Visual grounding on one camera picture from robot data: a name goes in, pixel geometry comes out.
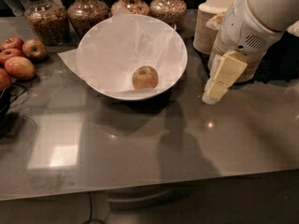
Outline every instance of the stainless steel table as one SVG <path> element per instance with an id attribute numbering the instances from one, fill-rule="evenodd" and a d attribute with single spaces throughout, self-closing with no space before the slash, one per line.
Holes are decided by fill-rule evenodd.
<path id="1" fill-rule="evenodd" d="M 185 75 L 142 102 L 107 98 L 49 47 L 38 78 L 0 131 L 0 200 L 260 174 L 299 168 L 298 80 L 233 86 L 216 105 L 201 101 L 207 79 L 192 47 L 197 14 L 181 33 Z M 0 38 L 34 36 L 24 18 L 0 18 Z"/>

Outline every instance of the bowl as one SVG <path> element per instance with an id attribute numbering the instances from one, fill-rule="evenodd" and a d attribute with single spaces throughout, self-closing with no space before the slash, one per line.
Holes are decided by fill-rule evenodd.
<path id="1" fill-rule="evenodd" d="M 96 24 L 76 52 L 76 74 L 96 91 L 120 100 L 143 100 L 170 89 L 187 65 L 187 50 L 168 24 L 149 16 L 118 14 Z M 159 75 L 155 89 L 135 91 L 133 72 L 150 65 Z"/>

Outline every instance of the glass jar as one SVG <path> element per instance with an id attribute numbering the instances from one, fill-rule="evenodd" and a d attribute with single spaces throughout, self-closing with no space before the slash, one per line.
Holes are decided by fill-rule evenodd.
<path id="1" fill-rule="evenodd" d="M 149 8 L 151 17 L 177 30 L 181 29 L 187 14 L 187 5 L 183 0 L 152 0 Z"/>
<path id="2" fill-rule="evenodd" d="M 142 0 L 118 0 L 111 7 L 112 15 L 120 8 L 131 14 L 149 15 L 150 7 Z"/>
<path id="3" fill-rule="evenodd" d="M 61 45 L 69 39 L 69 21 L 60 0 L 29 0 L 25 17 L 36 36 L 46 45 Z"/>
<path id="4" fill-rule="evenodd" d="M 80 38 L 95 24 L 109 18 L 108 7 L 102 0 L 75 0 L 67 14 Z"/>

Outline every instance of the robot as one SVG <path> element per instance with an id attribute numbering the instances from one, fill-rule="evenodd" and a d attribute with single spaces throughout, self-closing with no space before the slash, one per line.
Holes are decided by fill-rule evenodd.
<path id="1" fill-rule="evenodd" d="M 250 57 L 278 42 L 299 20 L 299 0 L 235 0 L 226 10 L 219 30 L 224 54 L 214 56 L 202 97 L 213 105 L 245 71 Z"/>

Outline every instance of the red apple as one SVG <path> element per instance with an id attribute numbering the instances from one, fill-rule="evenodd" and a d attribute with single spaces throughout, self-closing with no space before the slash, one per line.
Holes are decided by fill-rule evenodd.
<path id="1" fill-rule="evenodd" d="M 35 38 L 28 39 L 24 42 L 22 52 L 24 52 L 25 57 L 33 62 L 41 62 L 48 55 L 46 45 Z"/>
<path id="2" fill-rule="evenodd" d="M 135 90 L 155 88 L 158 82 L 158 73 L 151 66 L 141 66 L 137 68 L 132 76 L 132 83 Z"/>
<path id="3" fill-rule="evenodd" d="M 5 49 L 0 52 L 0 63 L 4 64 L 9 58 L 24 56 L 20 49 Z"/>
<path id="4" fill-rule="evenodd" d="M 9 88 L 11 83 L 12 80 L 9 73 L 5 69 L 0 68 L 0 91 Z"/>
<path id="5" fill-rule="evenodd" d="M 18 80 L 29 80 L 36 74 L 36 68 L 32 62 L 22 56 L 16 56 L 8 59 L 4 67 L 6 71 Z"/>
<path id="6" fill-rule="evenodd" d="M 10 37 L 5 39 L 1 44 L 1 50 L 5 49 L 22 49 L 24 41 L 18 37 Z"/>

